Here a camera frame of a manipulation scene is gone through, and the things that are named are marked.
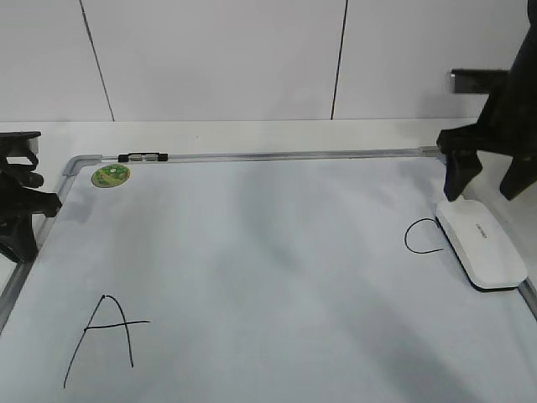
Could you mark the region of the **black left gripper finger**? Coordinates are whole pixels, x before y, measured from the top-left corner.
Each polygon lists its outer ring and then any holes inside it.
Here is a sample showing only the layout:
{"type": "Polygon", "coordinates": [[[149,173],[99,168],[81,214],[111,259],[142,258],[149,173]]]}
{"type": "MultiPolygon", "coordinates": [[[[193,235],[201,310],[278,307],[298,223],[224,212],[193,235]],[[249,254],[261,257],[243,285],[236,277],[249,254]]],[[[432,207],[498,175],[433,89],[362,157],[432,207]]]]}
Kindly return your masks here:
{"type": "Polygon", "coordinates": [[[55,193],[46,193],[23,187],[17,195],[16,210],[20,213],[55,217],[61,207],[62,203],[55,193]]]}
{"type": "Polygon", "coordinates": [[[38,254],[32,217],[1,219],[1,254],[14,263],[31,263],[38,254]]]}

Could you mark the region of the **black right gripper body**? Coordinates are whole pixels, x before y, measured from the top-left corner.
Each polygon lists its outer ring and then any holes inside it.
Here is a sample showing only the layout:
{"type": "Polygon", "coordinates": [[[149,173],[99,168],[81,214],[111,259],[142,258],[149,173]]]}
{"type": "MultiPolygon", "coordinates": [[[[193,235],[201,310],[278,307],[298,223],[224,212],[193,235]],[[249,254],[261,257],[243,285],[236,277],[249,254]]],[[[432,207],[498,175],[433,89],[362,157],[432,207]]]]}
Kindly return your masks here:
{"type": "Polygon", "coordinates": [[[536,152],[536,2],[527,5],[529,29],[506,81],[487,95],[477,121],[441,130],[439,150],[500,154],[536,152]]]}

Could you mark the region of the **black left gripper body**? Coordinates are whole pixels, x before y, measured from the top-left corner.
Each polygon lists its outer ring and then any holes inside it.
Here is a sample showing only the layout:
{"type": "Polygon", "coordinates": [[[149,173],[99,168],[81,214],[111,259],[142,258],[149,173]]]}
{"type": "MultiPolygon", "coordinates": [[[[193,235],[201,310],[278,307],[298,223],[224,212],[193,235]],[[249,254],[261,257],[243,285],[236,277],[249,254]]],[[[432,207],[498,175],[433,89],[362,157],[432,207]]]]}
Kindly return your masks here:
{"type": "Polygon", "coordinates": [[[39,159],[39,131],[1,133],[1,217],[22,216],[16,210],[22,188],[36,190],[44,184],[35,172],[39,159]]]}

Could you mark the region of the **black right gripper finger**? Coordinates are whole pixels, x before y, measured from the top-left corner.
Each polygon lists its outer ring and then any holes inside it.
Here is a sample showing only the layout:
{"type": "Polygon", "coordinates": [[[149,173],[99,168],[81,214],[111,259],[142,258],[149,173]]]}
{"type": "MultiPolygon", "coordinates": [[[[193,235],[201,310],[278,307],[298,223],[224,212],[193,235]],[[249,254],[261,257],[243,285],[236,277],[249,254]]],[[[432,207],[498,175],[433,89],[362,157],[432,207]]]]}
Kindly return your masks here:
{"type": "Polygon", "coordinates": [[[446,155],[444,193],[449,202],[455,201],[474,177],[482,172],[476,151],[450,151],[446,155]]]}
{"type": "Polygon", "coordinates": [[[500,183],[500,193],[513,200],[536,182],[536,152],[513,154],[503,151],[501,155],[511,156],[511,164],[500,183]]]}

